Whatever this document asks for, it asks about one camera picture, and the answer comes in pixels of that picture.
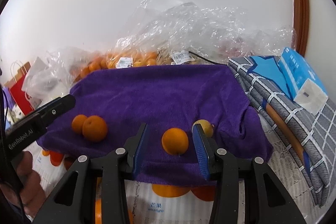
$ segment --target hand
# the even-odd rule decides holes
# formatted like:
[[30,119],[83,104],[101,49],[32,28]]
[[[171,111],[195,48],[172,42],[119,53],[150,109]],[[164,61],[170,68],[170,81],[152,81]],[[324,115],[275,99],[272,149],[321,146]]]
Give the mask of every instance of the hand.
[[[20,197],[24,205],[25,213],[34,217],[44,203],[46,196],[40,182],[40,175],[32,170],[33,156],[25,151],[22,161],[16,168],[16,173],[20,176],[27,176],[26,184],[20,192]],[[15,206],[20,207],[17,197],[12,189],[5,184],[0,184],[0,188],[7,198]]]

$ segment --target blanket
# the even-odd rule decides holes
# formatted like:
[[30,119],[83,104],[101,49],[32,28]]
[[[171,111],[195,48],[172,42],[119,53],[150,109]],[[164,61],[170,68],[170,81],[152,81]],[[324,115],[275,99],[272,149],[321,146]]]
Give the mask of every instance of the blanket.
[[228,65],[252,105],[293,156],[315,204],[323,206],[336,186],[336,105],[328,99],[314,116],[290,100],[276,82],[259,74],[258,67],[272,66],[278,60],[277,56],[239,57],[230,59]]
[[[214,125],[219,147],[237,157],[269,160],[273,147],[257,111],[225,65],[150,66],[101,70],[89,74],[70,91],[75,107],[57,118],[38,140],[45,149],[74,156],[99,157],[122,147],[142,122],[148,124],[150,143],[137,180],[177,186],[205,185],[200,174],[191,127],[198,119]],[[71,130],[78,115],[101,116],[108,135],[91,143]],[[181,156],[167,154],[163,133],[181,128],[189,148]]]

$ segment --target white plastic bag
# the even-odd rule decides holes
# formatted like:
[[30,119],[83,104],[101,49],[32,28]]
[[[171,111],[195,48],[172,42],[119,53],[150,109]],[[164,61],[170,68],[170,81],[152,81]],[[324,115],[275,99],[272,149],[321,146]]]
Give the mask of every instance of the white plastic bag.
[[25,77],[22,90],[41,100],[66,95],[76,79],[79,80],[81,71],[99,55],[99,52],[86,52],[75,47],[48,52],[48,64],[38,57]]
[[[132,66],[148,65],[148,56],[157,55],[157,65],[175,64],[176,52],[192,51],[218,63],[230,57],[279,55],[295,40],[292,27],[247,33],[241,9],[200,9],[192,2],[182,3],[163,12],[150,8],[155,0],[144,0],[128,20],[123,37],[111,49],[108,68],[120,58],[132,58]],[[189,62],[199,64],[203,61]]]

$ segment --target purple cloth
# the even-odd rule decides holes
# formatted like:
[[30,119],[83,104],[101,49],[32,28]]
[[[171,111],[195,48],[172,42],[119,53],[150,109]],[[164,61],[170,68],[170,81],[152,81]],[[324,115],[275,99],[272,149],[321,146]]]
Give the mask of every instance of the purple cloth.
[[8,101],[8,106],[7,106],[7,104],[6,104],[6,99],[5,99],[5,97],[4,97],[4,98],[3,98],[4,105],[5,105],[5,107],[8,107],[9,110],[12,110],[13,107],[14,107],[14,105],[15,105],[15,101],[14,101],[14,99],[13,99],[11,93],[9,92],[8,87],[5,87],[5,88],[3,89],[3,91],[4,91],[4,93],[5,93],[6,97],[7,97],[7,101]]
[[[207,184],[200,174],[191,134],[191,126],[198,119],[213,124],[218,146],[237,157],[269,160],[272,154],[256,110],[249,106],[239,83],[224,65],[101,70],[89,74],[70,93],[76,97],[75,108],[51,124],[38,144],[74,156],[99,157],[122,147],[145,122],[151,136],[139,181]],[[91,143],[72,132],[71,121],[78,114],[104,118],[107,137]],[[183,129],[189,138],[189,148],[181,156],[167,154],[161,145],[163,133],[172,127]]]

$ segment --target blue tissue box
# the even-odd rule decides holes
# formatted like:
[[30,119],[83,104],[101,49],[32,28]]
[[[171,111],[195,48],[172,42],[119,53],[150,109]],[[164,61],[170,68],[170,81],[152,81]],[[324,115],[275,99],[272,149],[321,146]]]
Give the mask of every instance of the blue tissue box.
[[322,82],[307,61],[286,47],[278,62],[294,102],[316,115],[328,100]]

